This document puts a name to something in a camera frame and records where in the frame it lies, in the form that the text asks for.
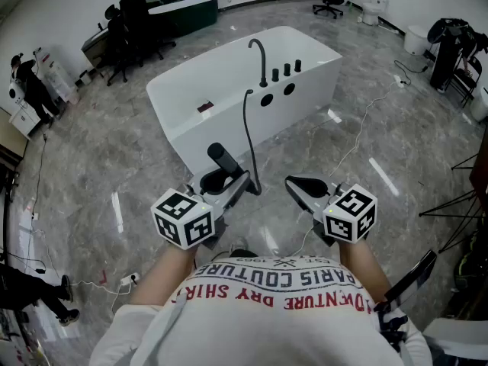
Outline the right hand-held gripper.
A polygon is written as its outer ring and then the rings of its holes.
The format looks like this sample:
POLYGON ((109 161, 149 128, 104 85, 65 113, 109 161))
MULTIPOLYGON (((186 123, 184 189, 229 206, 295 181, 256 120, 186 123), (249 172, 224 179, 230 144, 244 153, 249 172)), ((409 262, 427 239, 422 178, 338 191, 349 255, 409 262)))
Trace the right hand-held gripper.
POLYGON ((320 174, 289 175, 284 184, 288 194, 302 210, 313 214, 323 225, 328 243, 343 241, 355 244, 366 239, 377 222, 377 198, 354 184, 332 203, 326 203, 333 189, 330 180, 320 174))

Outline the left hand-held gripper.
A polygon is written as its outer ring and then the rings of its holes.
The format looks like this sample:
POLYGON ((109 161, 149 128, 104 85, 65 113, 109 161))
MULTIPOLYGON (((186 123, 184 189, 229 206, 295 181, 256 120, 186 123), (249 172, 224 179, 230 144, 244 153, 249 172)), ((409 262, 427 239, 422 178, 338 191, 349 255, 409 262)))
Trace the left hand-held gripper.
POLYGON ((223 215, 234 207, 251 181, 249 171, 226 182, 230 174, 220 168, 199 172, 192 188, 168 189, 151 206, 157 233, 180 249, 200 244, 213 249, 226 230, 223 215))

